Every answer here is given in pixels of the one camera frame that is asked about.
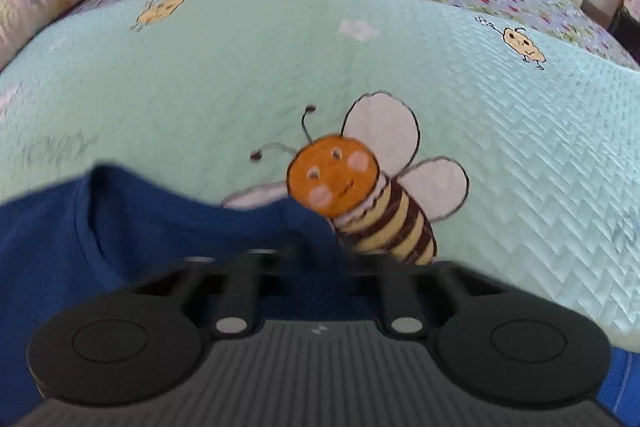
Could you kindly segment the blue knit sweater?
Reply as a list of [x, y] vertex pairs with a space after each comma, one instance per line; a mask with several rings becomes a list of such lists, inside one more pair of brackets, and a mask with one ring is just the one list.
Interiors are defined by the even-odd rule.
[[9, 200], [1, 207], [2, 424], [40, 403], [26, 349], [53, 315], [186, 257], [224, 262], [291, 239], [323, 268], [344, 258], [329, 223], [293, 199], [248, 211], [209, 206], [112, 165]]

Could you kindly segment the light green quilted bee blanket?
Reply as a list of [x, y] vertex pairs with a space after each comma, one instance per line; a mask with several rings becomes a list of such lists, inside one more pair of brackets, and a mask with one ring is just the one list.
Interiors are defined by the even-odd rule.
[[101, 161], [209, 204], [355, 139], [456, 260], [639, 347], [639, 75], [425, 0], [120, 0], [1, 74], [1, 195]]

